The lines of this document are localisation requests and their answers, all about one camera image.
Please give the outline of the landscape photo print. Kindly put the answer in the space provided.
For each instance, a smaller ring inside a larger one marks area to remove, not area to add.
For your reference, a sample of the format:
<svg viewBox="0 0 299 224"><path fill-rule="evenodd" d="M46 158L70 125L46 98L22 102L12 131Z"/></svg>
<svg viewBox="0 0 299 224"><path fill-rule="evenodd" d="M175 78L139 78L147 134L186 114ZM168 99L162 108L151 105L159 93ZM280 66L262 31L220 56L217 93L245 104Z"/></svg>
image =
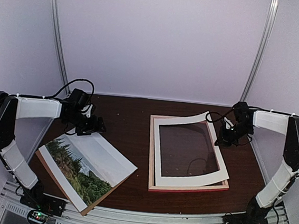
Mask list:
<svg viewBox="0 0 299 224"><path fill-rule="evenodd" d="M47 149L86 205L97 201L137 170L99 133L77 136L71 130L41 147Z"/></svg>

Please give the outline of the clear acrylic sheet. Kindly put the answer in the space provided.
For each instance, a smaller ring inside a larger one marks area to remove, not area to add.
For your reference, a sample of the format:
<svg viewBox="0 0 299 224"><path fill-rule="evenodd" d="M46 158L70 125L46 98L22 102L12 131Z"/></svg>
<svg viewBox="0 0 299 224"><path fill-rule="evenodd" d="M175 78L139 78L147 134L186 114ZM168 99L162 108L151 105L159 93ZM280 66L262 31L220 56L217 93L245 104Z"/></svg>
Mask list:
<svg viewBox="0 0 299 224"><path fill-rule="evenodd" d="M219 170L207 123L159 127L161 175L203 176Z"/></svg>

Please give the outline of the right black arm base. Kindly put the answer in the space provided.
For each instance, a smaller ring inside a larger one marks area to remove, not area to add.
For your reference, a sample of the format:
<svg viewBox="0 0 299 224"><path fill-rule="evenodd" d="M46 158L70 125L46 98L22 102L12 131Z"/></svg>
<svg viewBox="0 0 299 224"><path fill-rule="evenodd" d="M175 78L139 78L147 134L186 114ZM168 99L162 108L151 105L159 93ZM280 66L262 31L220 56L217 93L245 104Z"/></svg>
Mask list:
<svg viewBox="0 0 299 224"><path fill-rule="evenodd" d="M272 206L261 208L256 198L253 197L249 201L245 212L224 215L223 224L268 224L266 217L271 209Z"/></svg>

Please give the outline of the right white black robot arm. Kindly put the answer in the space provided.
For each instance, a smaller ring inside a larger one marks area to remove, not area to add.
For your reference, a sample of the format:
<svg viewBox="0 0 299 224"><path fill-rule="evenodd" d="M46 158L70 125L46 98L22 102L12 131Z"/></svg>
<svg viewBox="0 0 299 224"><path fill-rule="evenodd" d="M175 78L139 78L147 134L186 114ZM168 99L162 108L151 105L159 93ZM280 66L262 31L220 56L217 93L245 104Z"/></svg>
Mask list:
<svg viewBox="0 0 299 224"><path fill-rule="evenodd" d="M249 203L241 217L242 224L257 224L263 212L268 212L299 178L299 116L237 102L229 111L219 115L221 122L217 146L239 146L240 139L250 136L255 129L264 129L283 136L280 163L272 178Z"/></svg>

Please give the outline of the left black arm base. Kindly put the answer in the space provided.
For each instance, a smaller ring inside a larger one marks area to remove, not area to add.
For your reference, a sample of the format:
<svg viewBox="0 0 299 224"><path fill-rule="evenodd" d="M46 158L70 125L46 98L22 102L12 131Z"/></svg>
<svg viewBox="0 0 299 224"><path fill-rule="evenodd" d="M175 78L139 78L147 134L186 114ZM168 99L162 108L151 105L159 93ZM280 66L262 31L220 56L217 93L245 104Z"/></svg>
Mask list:
<svg viewBox="0 0 299 224"><path fill-rule="evenodd" d="M20 195L20 203L30 208L34 208L46 215L60 217L66 202L63 199L58 199L44 193L44 186L39 180L33 188L28 189L16 178L19 188L22 188L23 194Z"/></svg>

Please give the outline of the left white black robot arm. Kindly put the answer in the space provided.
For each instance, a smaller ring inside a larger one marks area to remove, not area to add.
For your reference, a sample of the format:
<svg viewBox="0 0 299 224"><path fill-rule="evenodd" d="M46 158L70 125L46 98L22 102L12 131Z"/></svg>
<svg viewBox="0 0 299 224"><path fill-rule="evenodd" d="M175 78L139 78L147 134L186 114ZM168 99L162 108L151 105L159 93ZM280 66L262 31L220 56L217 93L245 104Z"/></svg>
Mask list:
<svg viewBox="0 0 299 224"><path fill-rule="evenodd" d="M30 191L27 200L35 209L47 206L47 196L36 189L39 183L17 144L17 123L24 119L59 119L75 129L77 136L106 131L103 118L93 114L91 96L75 89L70 96L9 94L0 91L0 160L8 172Z"/></svg>

